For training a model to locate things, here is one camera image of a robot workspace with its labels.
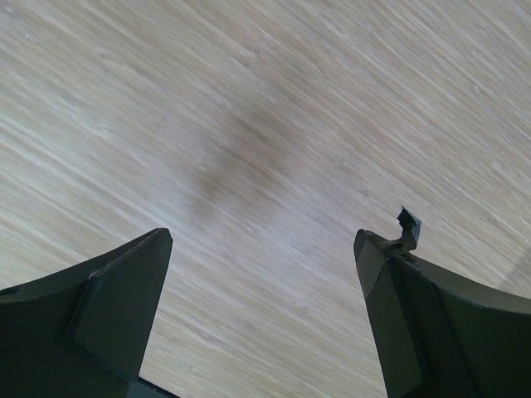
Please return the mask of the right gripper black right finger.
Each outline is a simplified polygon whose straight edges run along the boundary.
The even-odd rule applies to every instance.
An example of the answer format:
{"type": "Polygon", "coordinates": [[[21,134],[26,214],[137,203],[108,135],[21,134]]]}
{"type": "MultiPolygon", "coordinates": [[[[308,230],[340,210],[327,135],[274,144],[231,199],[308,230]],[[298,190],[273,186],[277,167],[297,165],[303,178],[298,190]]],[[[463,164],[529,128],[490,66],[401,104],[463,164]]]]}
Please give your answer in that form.
{"type": "Polygon", "coordinates": [[[358,279],[390,397],[527,397],[530,302],[414,255],[421,222],[401,236],[361,229],[358,279]]]}

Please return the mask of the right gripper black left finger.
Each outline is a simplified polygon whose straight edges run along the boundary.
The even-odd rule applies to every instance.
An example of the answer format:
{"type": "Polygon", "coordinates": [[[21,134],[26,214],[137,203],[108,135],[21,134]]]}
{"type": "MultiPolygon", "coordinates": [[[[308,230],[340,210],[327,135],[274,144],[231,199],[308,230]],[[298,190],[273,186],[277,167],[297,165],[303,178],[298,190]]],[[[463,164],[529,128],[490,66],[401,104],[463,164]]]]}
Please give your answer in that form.
{"type": "Polygon", "coordinates": [[[173,240],[150,231],[1,292],[4,397],[165,397],[139,374],[173,240]]]}

